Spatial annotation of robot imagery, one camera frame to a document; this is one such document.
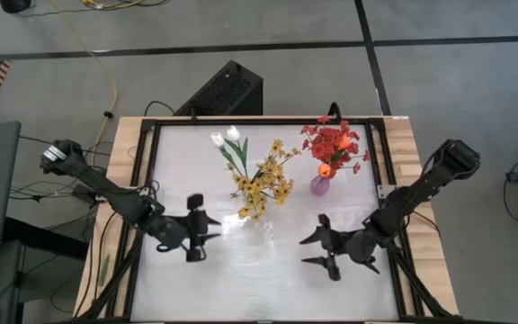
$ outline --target vase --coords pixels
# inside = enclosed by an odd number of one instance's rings
[[[326,194],[330,187],[331,179],[318,175],[314,177],[313,180],[311,180],[311,186],[309,189],[311,190],[312,194],[321,196]]]

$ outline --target black metal frame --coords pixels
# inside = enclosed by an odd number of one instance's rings
[[[395,172],[393,169],[392,161],[390,158],[389,153],[389,144],[387,141],[387,134],[385,132],[385,122],[383,121],[383,118],[381,117],[370,117],[370,118],[357,118],[357,119],[346,119],[350,124],[356,124],[356,125],[362,125],[365,128],[365,135],[367,137],[367,142],[370,150],[371,155],[371,167],[372,167],[372,173],[373,178],[375,180],[376,185],[381,185],[383,183],[381,176],[380,176],[380,170],[379,170],[379,163],[377,159],[377,152],[375,149],[374,144],[374,138],[373,138],[373,130],[376,130],[380,135],[380,143],[381,143],[381,149],[383,151],[383,156],[385,158],[385,164],[387,167],[387,174],[388,174],[388,182],[392,185],[395,184]],[[338,124],[339,121],[341,121],[341,114],[337,114],[336,119],[332,119],[329,124]],[[135,156],[135,163],[133,165],[133,171],[131,176],[131,185],[138,185],[138,177],[141,170],[141,161],[143,160],[143,156],[145,154],[145,146],[146,146],[146,139],[149,132],[153,133],[153,138],[151,140],[151,148],[149,151],[149,159],[147,162],[147,173],[146,173],[146,182],[144,185],[148,184],[152,180],[154,167],[155,167],[155,160],[157,155],[157,148],[159,144],[159,137],[161,134],[161,128],[165,126],[189,126],[189,125],[304,125],[304,124],[314,124],[317,122],[316,118],[301,118],[301,119],[280,119],[280,118],[264,118],[264,119],[246,119],[243,117],[242,119],[181,119],[181,120],[144,120],[141,124],[141,130],[139,134],[138,139],[138,149]],[[129,238],[129,229],[130,227],[124,227],[122,229],[120,242],[118,246],[118,252],[117,252],[117,259],[116,259],[116,267],[121,262],[126,246],[128,244],[128,238]],[[404,251],[404,254],[409,261],[410,265],[413,267],[413,260],[408,258],[411,257],[411,251],[410,246],[408,244],[408,239],[406,236],[406,231],[403,230],[403,237],[401,239],[401,248]],[[143,234],[139,234],[139,244],[142,245],[143,241]],[[133,264],[130,268],[129,273],[129,282],[128,282],[128,289],[125,296],[125,304],[124,304],[124,310],[123,310],[123,316],[130,319],[131,316],[131,307],[133,303],[133,299],[135,296],[135,287],[137,282],[137,275],[138,275],[138,265],[140,260],[140,254],[135,259]],[[406,316],[406,306],[405,306],[405,300],[402,292],[401,287],[401,280],[399,276],[399,272],[397,269],[397,263],[392,258],[392,256],[388,256],[388,262],[389,262],[389,271],[391,274],[391,280],[393,283],[393,291],[395,294],[395,301],[397,305],[397,315],[399,318],[402,318]],[[419,305],[419,307],[422,306],[421,302],[415,301],[415,295],[414,292],[414,302],[415,302],[415,314],[419,314],[418,309],[416,305]],[[114,305],[116,302],[116,294],[113,296],[113,298],[110,300],[107,308],[106,316],[110,317],[113,316],[113,310]]]

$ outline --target white tabletop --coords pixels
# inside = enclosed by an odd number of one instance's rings
[[[352,125],[361,137],[360,151],[367,149],[362,126]],[[161,184],[159,201],[172,215],[184,215],[186,198],[205,195],[209,216],[222,222],[210,232],[222,236],[210,240],[208,259],[186,263],[181,249],[156,252],[158,242],[144,240],[138,268],[132,321],[142,320],[395,320],[397,307],[387,253],[374,256],[375,274],[339,256],[342,280],[331,281],[319,265],[302,258],[324,256],[318,243],[299,242],[315,230],[317,215],[325,213],[335,230],[355,230],[377,208],[371,162],[362,163],[357,175],[342,169],[331,189],[316,197],[309,191],[320,164],[307,151],[285,164],[285,175],[295,188],[283,206],[273,202],[263,220],[240,220],[241,200],[229,198],[235,191],[227,161],[210,141],[210,134],[226,126],[163,126],[156,156],[154,180]],[[273,139],[285,149],[300,149],[304,136],[299,125],[237,125],[249,138],[248,165],[262,161]]]

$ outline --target gray floor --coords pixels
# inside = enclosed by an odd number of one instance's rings
[[[60,2],[78,7],[75,1]],[[518,35],[518,2],[364,1],[375,40]],[[33,12],[52,10],[38,1]],[[96,50],[297,41],[353,41],[362,33],[352,1],[174,0],[151,9],[72,13]],[[0,54],[80,50],[56,15],[23,19],[0,12]],[[518,43],[377,49],[394,114],[409,115],[423,159],[447,138],[481,152],[482,167],[467,182],[433,199],[445,256],[465,317],[518,322],[518,223],[502,207],[504,173],[518,160]],[[320,114],[337,101],[345,114],[380,114],[364,49],[296,49],[106,58],[120,89],[118,116],[142,114],[151,100],[178,107],[229,59],[264,78],[266,114]],[[12,62],[0,93],[0,122],[19,120],[22,133],[93,144],[111,92],[90,58]],[[153,114],[168,114],[156,110]],[[112,140],[116,121],[109,125]],[[38,169],[45,146],[22,141],[15,185],[66,181]],[[99,159],[105,165],[105,158]],[[518,215],[518,186],[509,188]],[[14,217],[40,226],[86,211],[75,199],[12,202]],[[66,229],[79,235],[83,225]],[[28,251],[29,264],[47,256]],[[81,264],[56,260],[32,274],[26,295],[54,290]],[[76,279],[57,304],[69,309]],[[44,301],[31,303],[26,323],[65,319]]]

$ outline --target clear vase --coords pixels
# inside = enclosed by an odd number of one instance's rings
[[[322,196],[329,191],[331,187],[331,179],[318,175],[311,180],[311,186],[309,189],[311,193],[317,196]]]

